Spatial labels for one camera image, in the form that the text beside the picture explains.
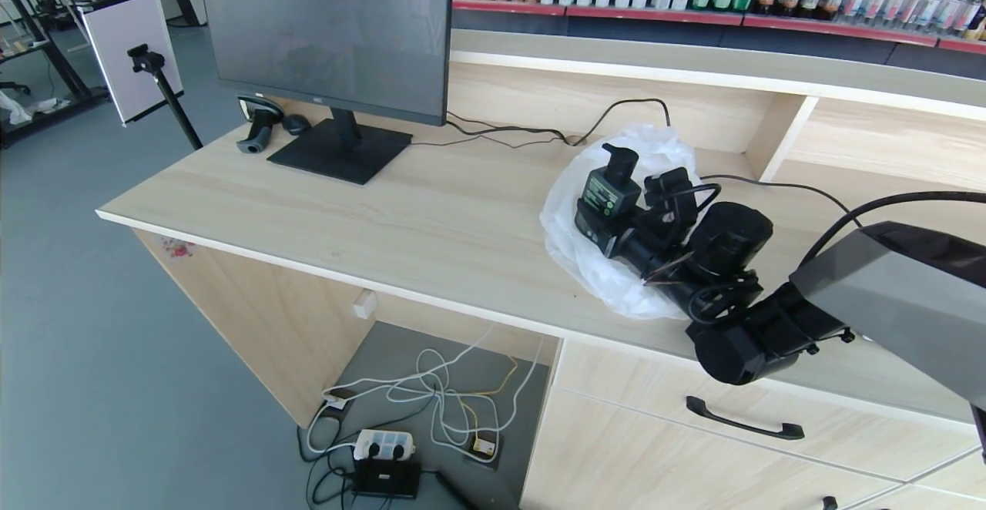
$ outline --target drawer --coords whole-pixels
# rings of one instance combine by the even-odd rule
[[[567,342],[559,364],[561,388],[761,444],[887,478],[914,478],[978,444],[971,426],[898,411],[775,381],[743,387],[715,381],[696,362],[661,354],[638,357]],[[802,427],[804,438],[783,440],[696,415],[686,397],[709,411],[778,432]]]
[[[921,479],[919,485],[986,499],[986,464],[982,450],[956,461]]]
[[[852,510],[986,510],[986,501],[905,485]]]
[[[553,388],[524,510],[820,510],[893,488],[869,475],[742,443]]]

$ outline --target white cable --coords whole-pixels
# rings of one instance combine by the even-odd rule
[[[468,443],[469,435],[483,431],[489,431],[495,434],[495,446],[499,448],[500,432],[506,429],[508,426],[510,426],[510,424],[513,423],[514,421],[514,418],[517,417],[517,407],[518,407],[517,398],[520,397],[521,391],[524,390],[524,387],[527,386],[528,381],[531,380],[531,375],[535,370],[535,366],[538,365],[538,357],[542,352],[543,345],[545,345],[545,339],[543,339],[542,337],[542,341],[538,343],[538,352],[535,353],[535,358],[533,358],[533,362],[531,363],[531,368],[528,369],[528,373],[525,375],[524,380],[521,381],[520,386],[517,387],[517,391],[514,391],[513,400],[511,400],[513,401],[513,409],[511,410],[510,419],[508,419],[507,422],[504,423],[503,425],[500,425],[499,412],[497,412],[496,401],[493,401],[493,398],[490,398],[486,394],[469,394],[469,393],[461,394],[458,393],[458,391],[455,391],[454,388],[449,387],[451,383],[451,373],[448,370],[448,367],[450,367],[451,364],[459,362],[459,360],[462,359],[462,356],[465,356],[466,353],[471,351],[473,348],[476,348],[476,346],[478,346],[482,341],[485,341],[486,337],[489,337],[491,331],[493,331],[493,325],[490,325],[490,327],[487,328],[485,334],[483,334],[482,337],[479,337],[478,341],[473,342],[471,345],[469,345],[464,350],[462,350],[462,352],[459,352],[458,355],[455,356],[450,361],[446,361],[444,357],[441,356],[441,353],[437,352],[437,350],[433,348],[425,348],[424,350],[422,350],[422,352],[418,353],[418,357],[415,360],[414,369],[416,373],[414,374],[409,374],[409,376],[401,377],[401,379],[374,379],[373,377],[363,377],[363,379],[358,379],[356,381],[352,381],[351,383],[336,384],[336,386],[325,388],[325,390],[323,391],[323,397],[325,397],[325,395],[330,395],[330,392],[336,390],[336,388],[354,387],[356,386],[356,384],[362,384],[362,383],[377,383],[378,384],[377,387],[369,388],[369,390],[362,391],[362,393],[355,394],[353,395],[353,397],[349,397],[347,399],[347,403],[349,401],[356,400],[356,398],[365,397],[365,395],[374,393],[374,391],[381,391],[381,390],[385,391],[385,397],[387,397],[388,401],[398,402],[398,404],[403,404],[404,402],[421,401],[424,400],[424,398],[437,398],[437,404],[434,406],[432,411],[432,422],[429,431],[431,441],[438,446],[448,447],[451,450],[458,451],[458,453],[461,453],[466,457],[472,458],[472,460],[482,461],[482,463],[488,463],[491,460],[490,458],[479,458],[478,456],[475,456],[475,454],[469,453],[469,451],[466,450],[462,450],[459,447],[464,446],[466,443]],[[432,353],[434,354],[434,356],[438,357],[440,364],[438,366],[434,366],[431,369],[423,371],[421,370],[421,359],[422,356],[426,355],[426,353]],[[439,370],[443,370],[443,369],[444,369],[444,374],[446,374],[444,380],[441,376],[439,376],[439,374],[436,373]],[[432,379],[434,379],[434,384],[427,383],[425,380],[426,377],[432,377]],[[405,381],[411,381],[415,379],[420,381],[422,387],[425,388],[425,390],[422,391],[419,390],[419,388],[409,388],[402,386],[402,384],[405,383]],[[413,397],[409,397],[409,398],[395,398],[394,397],[395,391],[401,391],[401,393],[409,393],[414,395]],[[458,402],[459,408],[462,410],[462,419],[464,419],[465,422],[465,429],[460,429],[458,427],[451,426],[446,422],[446,418],[444,417],[444,413],[446,413],[446,398],[454,398],[455,401]],[[493,408],[494,426],[479,427],[477,424],[476,427],[469,427],[468,415],[466,415],[465,413],[465,405],[464,402],[462,401],[462,398],[480,398],[480,400],[489,402],[491,408]],[[314,426],[314,422],[317,421],[317,416],[321,415],[321,412],[324,411],[324,409],[328,406],[329,403],[330,402],[325,401],[325,404],[321,406],[321,409],[316,414],[316,418],[311,420],[309,431],[306,433],[307,447],[313,453],[320,453],[320,451],[311,447],[311,442],[310,442],[311,426]],[[441,433],[443,433],[444,437],[448,442],[440,441],[434,436],[435,422],[439,423],[439,425],[441,426]],[[464,435],[464,439],[462,439],[461,441],[454,440],[451,437],[451,433]],[[346,446],[346,444],[338,445],[336,447],[329,447],[326,451],[335,450],[336,448],[341,446]]]

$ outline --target power strip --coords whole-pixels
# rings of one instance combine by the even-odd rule
[[[353,460],[397,460],[406,461],[414,454],[414,438],[402,431],[383,429],[364,429],[356,437]]]

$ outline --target black handle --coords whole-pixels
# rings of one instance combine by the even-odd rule
[[[746,423],[739,423],[738,421],[733,421],[732,419],[725,419],[722,416],[715,415],[709,411],[708,406],[705,406],[705,401],[697,397],[685,397],[684,404],[690,411],[697,413],[702,416],[702,418],[708,418],[712,421],[718,421],[719,423],[725,423],[725,425],[732,425],[733,427],[739,427],[746,431],[752,431],[753,433],[760,433],[761,435],[766,435],[768,437],[774,437],[775,439],[784,439],[785,441],[796,441],[804,438],[804,430],[802,426],[796,423],[782,423],[780,431],[768,431],[766,429],[760,429],[760,427],[753,427],[752,425],[746,425]]]

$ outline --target desk surface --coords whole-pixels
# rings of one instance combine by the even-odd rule
[[[450,142],[432,128],[360,116],[406,130],[415,142]],[[275,166],[265,159],[290,137],[281,128],[263,156],[237,151],[244,125],[98,210],[103,219],[485,317],[498,323],[637,353],[693,359],[680,320],[616,316],[546,253],[538,213],[577,149],[560,143],[506,149],[476,141],[411,146],[366,187]],[[518,144],[522,133],[501,138]],[[749,176],[742,155],[698,151],[701,173]],[[791,163],[805,183],[831,188],[850,206],[927,184],[833,167]],[[796,190],[727,183],[723,198],[751,205],[775,223],[754,260],[765,288],[783,282],[803,252],[839,215],[824,198]],[[979,239],[975,219],[943,208],[903,206],[881,217],[933,221]],[[869,342],[827,342],[817,356],[777,376],[785,383],[968,421],[968,405],[936,381]]]

